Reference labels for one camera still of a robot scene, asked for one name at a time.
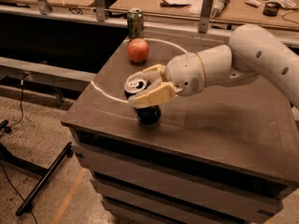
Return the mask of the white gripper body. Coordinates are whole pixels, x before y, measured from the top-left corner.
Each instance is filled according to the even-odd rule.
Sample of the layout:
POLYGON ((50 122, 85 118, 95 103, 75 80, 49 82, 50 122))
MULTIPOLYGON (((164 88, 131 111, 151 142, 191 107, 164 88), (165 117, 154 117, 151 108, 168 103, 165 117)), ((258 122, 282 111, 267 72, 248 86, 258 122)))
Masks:
POLYGON ((173 58, 165 68, 166 80, 174 84, 176 94, 191 96, 206 86, 204 67, 196 53, 185 53, 173 58))

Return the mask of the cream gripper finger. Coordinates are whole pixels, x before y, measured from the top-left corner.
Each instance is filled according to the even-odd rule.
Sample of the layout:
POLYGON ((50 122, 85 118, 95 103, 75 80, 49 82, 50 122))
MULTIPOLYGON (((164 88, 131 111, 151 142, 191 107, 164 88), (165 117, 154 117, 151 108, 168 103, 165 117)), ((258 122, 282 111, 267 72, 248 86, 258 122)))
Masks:
POLYGON ((158 63, 151 67, 148 67, 142 71, 142 76, 150 82, 154 82, 158 79, 160 79, 161 81, 166 81, 165 66, 158 63))
POLYGON ((172 82, 154 83, 145 91, 131 96, 128 99, 128 103, 135 108, 162 105, 170 102, 177 95, 177 92, 178 89, 172 82))

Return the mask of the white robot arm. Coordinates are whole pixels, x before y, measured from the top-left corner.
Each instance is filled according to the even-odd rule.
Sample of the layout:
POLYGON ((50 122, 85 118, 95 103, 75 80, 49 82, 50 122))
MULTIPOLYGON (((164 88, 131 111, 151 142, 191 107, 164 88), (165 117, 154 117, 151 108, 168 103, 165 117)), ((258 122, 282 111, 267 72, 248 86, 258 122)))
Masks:
POLYGON ((133 83, 143 77, 149 86, 133 94, 128 102, 145 108, 170 102, 176 96, 191 96, 210 86, 249 84, 262 76, 295 106, 299 106, 299 57, 260 26, 236 28, 226 45, 155 64, 127 78, 133 83))

